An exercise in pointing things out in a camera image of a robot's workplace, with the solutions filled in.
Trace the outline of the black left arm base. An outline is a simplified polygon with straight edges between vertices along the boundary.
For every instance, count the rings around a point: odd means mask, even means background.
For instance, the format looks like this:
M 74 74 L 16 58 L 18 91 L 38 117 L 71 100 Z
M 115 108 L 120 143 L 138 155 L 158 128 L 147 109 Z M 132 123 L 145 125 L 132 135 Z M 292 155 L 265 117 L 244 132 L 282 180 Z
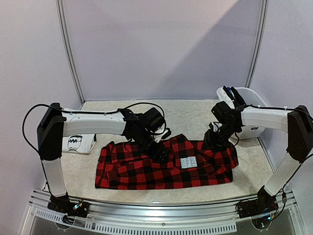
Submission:
M 47 205 L 49 210 L 81 218 L 87 218 L 89 207 L 90 203 L 83 200 L 72 202 L 67 193 L 61 197 L 51 195 Z

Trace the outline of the red black plaid flannel shirt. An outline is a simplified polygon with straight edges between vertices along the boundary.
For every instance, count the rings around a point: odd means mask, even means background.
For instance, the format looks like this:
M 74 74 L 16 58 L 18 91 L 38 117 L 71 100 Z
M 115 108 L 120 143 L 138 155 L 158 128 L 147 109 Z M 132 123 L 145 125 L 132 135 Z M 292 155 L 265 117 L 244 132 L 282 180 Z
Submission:
M 222 152 L 202 147 L 202 141 L 179 134 L 162 141 L 166 163 L 141 154 L 134 142 L 111 141 L 100 151 L 95 188 L 120 190 L 181 189 L 230 183 L 238 163 L 233 144 Z

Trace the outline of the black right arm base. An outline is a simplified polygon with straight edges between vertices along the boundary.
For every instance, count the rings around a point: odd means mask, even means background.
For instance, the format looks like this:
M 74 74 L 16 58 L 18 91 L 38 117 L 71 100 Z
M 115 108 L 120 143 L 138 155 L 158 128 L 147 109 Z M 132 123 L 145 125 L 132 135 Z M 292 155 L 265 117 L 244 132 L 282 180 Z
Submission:
M 279 210 L 279 206 L 276 200 L 278 193 L 282 193 L 283 207 Z M 266 190 L 265 186 L 262 186 L 257 192 L 257 198 L 254 200 L 243 199 L 240 200 L 235 205 L 235 210 L 240 218 L 253 217 L 262 214 L 270 214 L 274 212 L 273 215 L 269 216 L 270 221 L 275 219 L 284 210 L 287 202 L 287 196 L 284 192 L 284 188 L 278 190 L 275 195 L 270 195 Z

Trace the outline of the white and green t-shirt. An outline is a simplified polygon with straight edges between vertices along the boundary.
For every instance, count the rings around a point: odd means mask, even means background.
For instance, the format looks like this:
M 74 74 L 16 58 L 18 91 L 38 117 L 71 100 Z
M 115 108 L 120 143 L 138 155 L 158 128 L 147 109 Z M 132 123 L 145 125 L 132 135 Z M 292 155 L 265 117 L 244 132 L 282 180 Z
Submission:
M 62 152 L 88 155 L 97 141 L 96 134 L 63 137 Z

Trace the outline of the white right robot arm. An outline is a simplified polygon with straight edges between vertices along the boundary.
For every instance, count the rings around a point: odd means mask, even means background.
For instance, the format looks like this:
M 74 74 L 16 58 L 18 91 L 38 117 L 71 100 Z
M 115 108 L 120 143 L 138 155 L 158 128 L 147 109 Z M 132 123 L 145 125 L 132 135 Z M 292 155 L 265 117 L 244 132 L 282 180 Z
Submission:
M 212 108 L 212 114 L 218 123 L 209 124 L 203 146 L 214 152 L 226 150 L 230 137 L 244 127 L 263 127 L 284 135 L 285 155 L 260 189 L 259 193 L 264 195 L 253 202 L 255 212 L 264 213 L 272 205 L 269 196 L 281 191 L 309 158 L 313 150 L 313 118 L 303 105 L 296 108 L 242 105 L 232 109 L 225 102 L 219 102 Z

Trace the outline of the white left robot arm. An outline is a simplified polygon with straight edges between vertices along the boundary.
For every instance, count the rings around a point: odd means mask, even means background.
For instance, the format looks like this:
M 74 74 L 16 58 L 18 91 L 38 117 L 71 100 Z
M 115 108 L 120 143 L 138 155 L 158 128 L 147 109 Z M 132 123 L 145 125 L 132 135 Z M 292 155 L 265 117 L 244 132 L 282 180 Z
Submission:
M 37 140 L 54 205 L 61 212 L 69 212 L 73 207 L 72 200 L 66 197 L 61 166 L 64 137 L 86 134 L 124 136 L 133 140 L 141 153 L 157 163 L 164 163 L 168 159 L 168 150 L 161 138 L 168 133 L 164 114 L 156 108 L 145 113 L 134 113 L 129 108 L 96 112 L 66 109 L 59 103 L 52 103 L 37 128 Z

